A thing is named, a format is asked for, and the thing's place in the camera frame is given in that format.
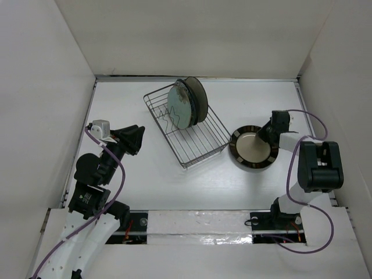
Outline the dark striped rim plate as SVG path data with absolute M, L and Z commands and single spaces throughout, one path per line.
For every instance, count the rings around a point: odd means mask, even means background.
M 275 162 L 279 149 L 257 136 L 260 126 L 248 125 L 236 129 L 229 142 L 230 154 L 240 165 L 250 169 L 265 169 Z

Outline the green flower plate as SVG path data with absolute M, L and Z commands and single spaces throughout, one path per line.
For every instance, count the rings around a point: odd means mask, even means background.
M 173 124 L 178 129 L 189 127 L 192 109 L 187 91 L 181 86 L 173 86 L 167 96 L 167 107 Z

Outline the grey tree pattern plate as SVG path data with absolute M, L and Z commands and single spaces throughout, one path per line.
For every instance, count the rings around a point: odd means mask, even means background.
M 208 97 L 206 91 L 196 77 L 187 77 L 185 82 L 190 87 L 198 101 L 198 122 L 201 123 L 208 115 Z

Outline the blue floral plate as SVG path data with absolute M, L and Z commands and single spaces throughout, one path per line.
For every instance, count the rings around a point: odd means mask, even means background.
M 189 90 L 189 86 L 187 85 L 185 80 L 180 79 L 180 78 L 177 79 L 177 81 L 173 84 L 173 86 L 175 86 L 175 85 L 181 86 L 187 91 L 189 101 L 190 101 L 190 104 L 191 104 L 191 109 L 192 109 L 192 116 L 191 116 L 191 121 L 190 121 L 189 127 L 192 127 L 192 122 L 194 120 L 194 104 L 193 104 L 193 101 L 192 101 L 192 96 L 191 96 L 191 92 Z

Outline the brown rim cream plate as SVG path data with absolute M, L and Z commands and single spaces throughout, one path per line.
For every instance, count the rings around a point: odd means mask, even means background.
M 198 120 L 199 120 L 199 102 L 198 102 L 197 96 L 195 95 L 195 92 L 194 92 L 194 90 L 192 89 L 191 86 L 189 86 L 189 90 L 191 92 L 192 101 L 193 101 L 193 104 L 194 104 L 194 120 L 192 122 L 192 125 L 195 126 L 195 125 L 198 124 Z

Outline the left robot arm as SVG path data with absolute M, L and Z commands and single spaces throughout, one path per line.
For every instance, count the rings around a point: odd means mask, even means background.
M 121 162 L 141 149 L 145 127 L 112 130 L 106 120 L 94 120 L 85 134 L 100 148 L 76 162 L 76 185 L 67 207 L 58 243 L 34 271 L 33 278 L 86 278 L 111 235 L 131 228 L 130 207 L 117 201 L 126 180 Z

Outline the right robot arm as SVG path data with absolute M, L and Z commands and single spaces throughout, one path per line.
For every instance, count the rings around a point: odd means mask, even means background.
M 344 184 L 339 145 L 323 137 L 290 131 L 292 110 L 274 110 L 257 136 L 270 146 L 292 153 L 285 183 L 285 194 L 276 198 L 268 212 L 252 213 L 254 230 L 283 230 L 300 218 L 305 206 L 321 194 Z

